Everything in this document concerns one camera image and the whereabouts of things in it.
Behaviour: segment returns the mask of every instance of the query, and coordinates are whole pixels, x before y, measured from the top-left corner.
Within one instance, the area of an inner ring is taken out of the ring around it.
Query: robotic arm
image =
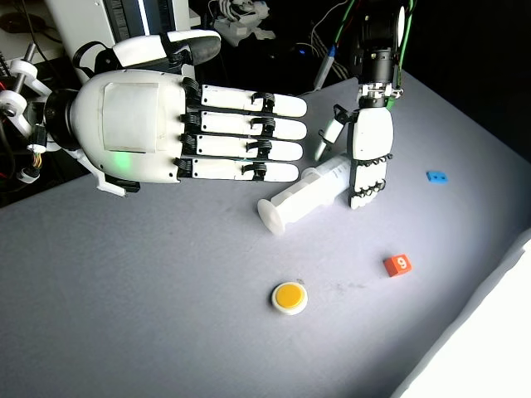
[[[75,65],[94,44],[81,47]],[[43,117],[36,126],[46,128],[48,146],[65,149],[94,174],[100,190],[120,196],[138,191],[140,182],[184,177],[294,181],[298,169],[286,162],[301,158],[302,147],[292,141],[302,139],[306,127],[285,118],[306,113],[302,99],[199,85],[151,70],[163,61],[165,70],[180,72],[183,64],[212,59],[220,45],[211,31],[122,41],[96,57],[95,72],[83,69],[91,78],[79,92],[40,93]],[[26,137],[36,129],[15,126]]]
[[[366,0],[356,13],[353,72],[359,84],[358,109],[348,112],[336,104],[334,119],[320,133],[322,141],[315,152],[315,160],[319,160],[348,126],[349,204],[353,209],[372,201],[386,184],[393,140],[392,117],[387,108],[402,95],[402,88],[393,87],[393,81],[395,69],[402,66],[400,53],[406,26],[401,0]]]

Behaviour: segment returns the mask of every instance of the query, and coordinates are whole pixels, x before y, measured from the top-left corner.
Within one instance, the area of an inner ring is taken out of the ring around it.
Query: orange block
[[[412,263],[409,262],[406,255],[394,255],[390,259],[385,260],[383,264],[389,276],[402,275],[413,269]]]

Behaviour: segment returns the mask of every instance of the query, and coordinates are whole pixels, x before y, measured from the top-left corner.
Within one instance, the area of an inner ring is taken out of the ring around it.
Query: blue block
[[[428,180],[434,184],[447,184],[448,177],[443,172],[427,172]]]

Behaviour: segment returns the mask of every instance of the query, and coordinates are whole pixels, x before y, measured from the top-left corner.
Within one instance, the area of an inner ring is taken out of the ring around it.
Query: yellow button
[[[296,284],[285,284],[276,291],[276,302],[282,308],[295,308],[304,300],[304,290]]]

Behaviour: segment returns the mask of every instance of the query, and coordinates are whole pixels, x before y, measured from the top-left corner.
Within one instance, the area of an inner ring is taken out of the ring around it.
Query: gray tabletop
[[[389,396],[531,225],[529,164],[404,86],[385,191],[356,211],[341,196],[281,237],[256,203],[289,184],[144,184],[124,199],[83,177],[2,209],[0,396]],[[306,97],[301,167],[356,90]],[[413,271],[389,278],[382,260],[401,253]],[[297,279],[308,307],[276,312],[272,289]]]

